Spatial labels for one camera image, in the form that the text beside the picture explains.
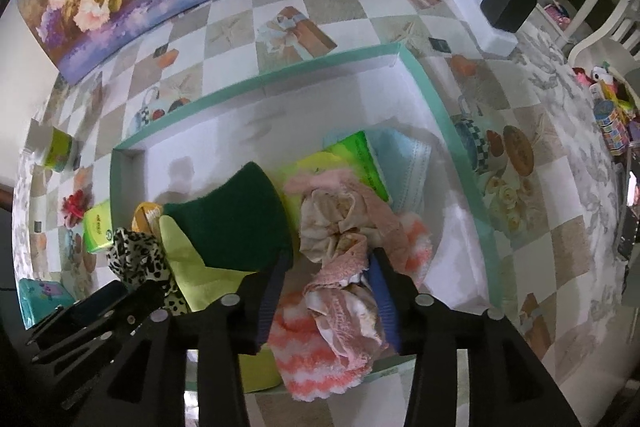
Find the pink lace scrunchie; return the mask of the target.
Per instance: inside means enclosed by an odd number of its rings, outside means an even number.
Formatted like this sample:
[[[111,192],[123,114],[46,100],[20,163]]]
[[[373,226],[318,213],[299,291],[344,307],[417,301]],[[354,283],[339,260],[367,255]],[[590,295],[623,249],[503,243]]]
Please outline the pink lace scrunchie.
[[[296,174],[284,191],[300,198],[299,251],[319,267],[303,290],[305,305],[341,366],[370,369],[386,342],[367,283],[369,256],[383,248],[404,265],[409,246],[402,225],[349,169]]]

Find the white pill bottle green label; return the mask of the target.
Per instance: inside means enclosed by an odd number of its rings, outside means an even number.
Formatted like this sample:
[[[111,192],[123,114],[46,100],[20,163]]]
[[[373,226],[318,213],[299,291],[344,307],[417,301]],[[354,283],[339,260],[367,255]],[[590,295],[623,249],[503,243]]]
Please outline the white pill bottle green label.
[[[25,150],[38,166],[54,172],[75,170],[79,161],[79,145],[75,138],[35,119],[30,121]]]

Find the leopard print scrunchie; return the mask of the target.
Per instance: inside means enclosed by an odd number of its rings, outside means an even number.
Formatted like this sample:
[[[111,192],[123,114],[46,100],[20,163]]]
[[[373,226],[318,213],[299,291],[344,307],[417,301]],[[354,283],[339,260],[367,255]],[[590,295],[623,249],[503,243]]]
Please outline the leopard print scrunchie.
[[[163,308],[172,315],[190,312],[186,298],[169,268],[162,245],[155,236],[118,228],[106,259],[110,270],[131,289],[149,281],[159,283],[164,294]]]

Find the patterned tablecloth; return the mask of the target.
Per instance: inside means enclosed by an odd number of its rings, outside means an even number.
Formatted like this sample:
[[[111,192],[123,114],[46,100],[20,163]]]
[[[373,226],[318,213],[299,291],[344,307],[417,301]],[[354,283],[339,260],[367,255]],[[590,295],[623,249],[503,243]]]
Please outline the patterned tablecloth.
[[[639,329],[620,302],[613,159],[543,12],[498,58],[477,46],[452,0],[208,0],[126,44],[77,86],[55,81],[38,117],[81,135],[82,171],[102,196],[112,148],[153,92],[199,98],[285,64],[259,33],[285,8],[341,51],[403,44],[450,115],[506,132],[506,165],[480,178],[503,303],[517,318],[536,301],[551,339],[544,364],[580,422],[596,425],[638,374]]]

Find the green tissue pack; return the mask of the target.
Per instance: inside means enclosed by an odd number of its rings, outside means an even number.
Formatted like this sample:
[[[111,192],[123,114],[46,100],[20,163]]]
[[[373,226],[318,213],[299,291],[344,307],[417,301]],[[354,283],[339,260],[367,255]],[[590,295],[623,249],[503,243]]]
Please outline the green tissue pack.
[[[84,245],[89,254],[96,254],[110,247],[113,244],[111,202],[105,199],[89,208],[82,218],[82,227]]]
[[[373,147],[363,131],[347,135],[323,150],[281,168],[279,173],[286,180],[294,174],[318,174],[333,169],[352,170],[358,180],[371,187],[380,199],[392,201]]]

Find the colourful toy can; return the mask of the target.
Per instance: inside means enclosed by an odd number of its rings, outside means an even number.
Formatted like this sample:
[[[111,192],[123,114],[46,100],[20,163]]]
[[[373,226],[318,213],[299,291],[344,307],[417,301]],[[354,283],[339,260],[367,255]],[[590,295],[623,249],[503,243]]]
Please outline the colourful toy can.
[[[613,101],[597,101],[593,107],[594,118],[600,128],[608,151],[613,156],[626,152],[630,140],[622,116]]]

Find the green yellow sponge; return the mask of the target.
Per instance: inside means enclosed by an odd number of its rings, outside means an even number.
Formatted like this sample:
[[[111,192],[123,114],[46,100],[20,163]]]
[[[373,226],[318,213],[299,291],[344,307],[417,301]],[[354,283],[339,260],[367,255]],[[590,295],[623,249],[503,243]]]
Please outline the green yellow sponge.
[[[166,204],[163,214],[176,222],[206,267],[257,272],[281,258],[287,267],[293,263],[284,206],[253,161],[202,197]]]

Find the beige powder puff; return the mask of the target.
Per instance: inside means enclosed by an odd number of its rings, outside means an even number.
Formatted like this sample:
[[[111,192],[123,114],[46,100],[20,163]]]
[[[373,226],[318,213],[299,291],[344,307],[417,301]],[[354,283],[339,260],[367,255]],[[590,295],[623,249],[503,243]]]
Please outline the beige powder puff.
[[[162,214],[162,205],[158,205],[156,202],[140,202],[134,210],[131,230],[149,235],[160,234],[160,216]]]

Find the yellow green cloth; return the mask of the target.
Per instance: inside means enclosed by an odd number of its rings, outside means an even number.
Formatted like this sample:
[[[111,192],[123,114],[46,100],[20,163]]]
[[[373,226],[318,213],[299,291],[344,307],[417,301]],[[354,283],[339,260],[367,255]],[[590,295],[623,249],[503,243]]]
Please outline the yellow green cloth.
[[[192,312],[202,311],[220,297],[235,293],[244,277],[252,274],[252,271],[206,267],[190,239],[171,217],[160,217],[160,238],[169,268]],[[240,355],[239,363],[245,393],[271,389],[282,383],[267,346],[257,355]]]

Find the teal plastic box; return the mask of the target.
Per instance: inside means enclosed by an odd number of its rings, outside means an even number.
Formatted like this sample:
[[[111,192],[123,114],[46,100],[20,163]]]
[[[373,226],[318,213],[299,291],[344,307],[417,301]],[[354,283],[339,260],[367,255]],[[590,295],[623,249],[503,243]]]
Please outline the teal plastic box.
[[[18,281],[17,296],[25,329],[45,319],[57,307],[68,308],[75,302],[60,283],[31,279]]]

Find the blue face mask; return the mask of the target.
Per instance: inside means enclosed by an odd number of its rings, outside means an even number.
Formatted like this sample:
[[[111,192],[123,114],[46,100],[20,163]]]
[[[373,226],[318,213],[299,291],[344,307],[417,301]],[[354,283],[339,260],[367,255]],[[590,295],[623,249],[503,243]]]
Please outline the blue face mask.
[[[431,145],[391,127],[376,127],[357,132],[331,132],[323,138],[323,147],[347,142],[351,136],[360,134],[367,141],[378,176],[390,196],[390,207],[396,213],[422,213]]]

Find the white power strip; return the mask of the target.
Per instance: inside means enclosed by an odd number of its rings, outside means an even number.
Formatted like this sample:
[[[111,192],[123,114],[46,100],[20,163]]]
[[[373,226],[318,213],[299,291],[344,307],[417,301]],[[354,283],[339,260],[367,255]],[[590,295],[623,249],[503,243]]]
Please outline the white power strip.
[[[469,25],[472,35],[483,52],[508,57],[516,45],[518,38],[510,32],[493,28],[480,9],[483,0],[452,0]]]

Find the red flower scrunchie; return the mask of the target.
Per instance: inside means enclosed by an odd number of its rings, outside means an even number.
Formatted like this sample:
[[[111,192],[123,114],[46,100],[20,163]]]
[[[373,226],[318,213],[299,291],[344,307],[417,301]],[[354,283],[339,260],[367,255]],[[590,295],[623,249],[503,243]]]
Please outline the red flower scrunchie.
[[[90,188],[80,188],[70,196],[64,197],[61,204],[63,223],[68,229],[79,225],[85,213],[93,206],[93,194]]]

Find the pink white fuzzy sock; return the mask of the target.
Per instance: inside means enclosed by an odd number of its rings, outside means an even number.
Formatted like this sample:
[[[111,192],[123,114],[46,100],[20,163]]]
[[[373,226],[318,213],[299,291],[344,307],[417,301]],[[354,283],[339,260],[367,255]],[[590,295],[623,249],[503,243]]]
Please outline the pink white fuzzy sock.
[[[300,252],[319,270],[281,298],[268,339],[285,388],[305,402],[358,386],[388,347],[368,274],[378,234],[329,230],[323,239],[300,239]]]

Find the teal-rimmed white tray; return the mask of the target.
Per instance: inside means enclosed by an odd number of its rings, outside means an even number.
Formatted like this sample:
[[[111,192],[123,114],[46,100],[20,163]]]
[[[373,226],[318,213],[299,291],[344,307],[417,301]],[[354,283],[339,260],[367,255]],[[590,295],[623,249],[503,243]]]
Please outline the teal-rimmed white tray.
[[[468,154],[418,60],[400,44],[328,55],[204,95],[115,146],[113,225],[140,202],[185,202],[248,162],[265,172],[321,150],[333,133],[393,128],[431,150],[420,215],[434,258],[426,287],[452,309],[499,306],[499,257]]]

